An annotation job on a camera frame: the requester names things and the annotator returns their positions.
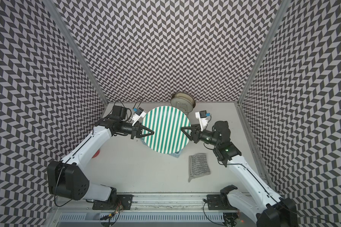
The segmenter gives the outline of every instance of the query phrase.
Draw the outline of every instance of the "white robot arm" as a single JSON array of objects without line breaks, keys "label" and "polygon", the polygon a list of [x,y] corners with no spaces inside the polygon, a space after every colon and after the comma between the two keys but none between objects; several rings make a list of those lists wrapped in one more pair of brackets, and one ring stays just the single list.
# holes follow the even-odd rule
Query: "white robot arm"
[{"label": "white robot arm", "polygon": [[220,191],[220,201],[228,207],[239,209],[253,220],[257,227],[297,226],[295,203],[289,198],[283,199],[248,165],[241,152],[230,141],[231,132],[227,121],[217,121],[212,131],[206,130],[205,126],[207,122],[182,127],[181,131],[195,143],[202,141],[214,145],[213,152],[219,163],[235,174],[254,199],[251,200],[237,187],[230,185]]},{"label": "white robot arm", "polygon": [[144,127],[137,120],[131,124],[124,121],[127,108],[114,106],[112,114],[101,118],[95,123],[90,134],[61,161],[52,161],[47,167],[49,192],[55,196],[80,200],[93,199],[106,201],[112,189],[110,187],[93,184],[85,176],[84,169],[98,149],[117,134],[131,135],[142,138],[153,135],[154,131]]}]

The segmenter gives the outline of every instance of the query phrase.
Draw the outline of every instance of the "patterned backdrop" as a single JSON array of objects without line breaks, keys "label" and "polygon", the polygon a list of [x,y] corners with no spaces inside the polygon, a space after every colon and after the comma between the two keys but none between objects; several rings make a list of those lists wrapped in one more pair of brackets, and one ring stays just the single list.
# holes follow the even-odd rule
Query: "patterned backdrop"
[{"label": "patterned backdrop", "polygon": [[277,190],[341,226],[341,0],[292,1],[243,107]]},{"label": "patterned backdrop", "polygon": [[280,0],[54,0],[109,101],[236,101]]},{"label": "patterned backdrop", "polygon": [[0,223],[40,225],[46,166],[104,110],[39,0],[0,1]]}]

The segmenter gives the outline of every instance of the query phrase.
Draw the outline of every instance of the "gray cloth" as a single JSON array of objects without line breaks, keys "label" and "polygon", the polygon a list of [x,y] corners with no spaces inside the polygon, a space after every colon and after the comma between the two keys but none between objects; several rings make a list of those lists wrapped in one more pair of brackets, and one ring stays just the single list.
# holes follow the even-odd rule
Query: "gray cloth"
[{"label": "gray cloth", "polygon": [[194,178],[211,174],[210,168],[207,165],[206,153],[190,155],[188,160],[189,160],[188,182],[191,182],[191,180]]}]

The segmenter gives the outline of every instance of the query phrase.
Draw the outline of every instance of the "mounting plate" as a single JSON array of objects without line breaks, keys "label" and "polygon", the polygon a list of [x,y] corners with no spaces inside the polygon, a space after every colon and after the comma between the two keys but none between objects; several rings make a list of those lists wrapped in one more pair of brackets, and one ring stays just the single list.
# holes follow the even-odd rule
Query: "mounting plate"
[{"label": "mounting plate", "polygon": [[[117,195],[118,199],[121,201],[124,210],[130,210],[131,204],[133,202],[133,195]],[[114,210],[116,204],[108,203],[106,201],[95,201],[93,203],[93,210]]]},{"label": "mounting plate", "polygon": [[207,195],[207,201],[209,210],[237,210],[236,207],[223,204],[219,194]]}]

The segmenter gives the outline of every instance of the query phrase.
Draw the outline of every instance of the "round board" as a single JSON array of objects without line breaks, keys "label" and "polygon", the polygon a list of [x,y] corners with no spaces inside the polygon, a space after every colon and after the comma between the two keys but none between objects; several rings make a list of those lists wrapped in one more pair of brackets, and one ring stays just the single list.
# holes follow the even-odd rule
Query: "round board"
[{"label": "round board", "polygon": [[162,106],[152,109],[146,114],[142,124],[154,131],[153,135],[144,138],[144,142],[156,152],[175,153],[189,142],[181,127],[191,124],[187,116],[175,107]]}]

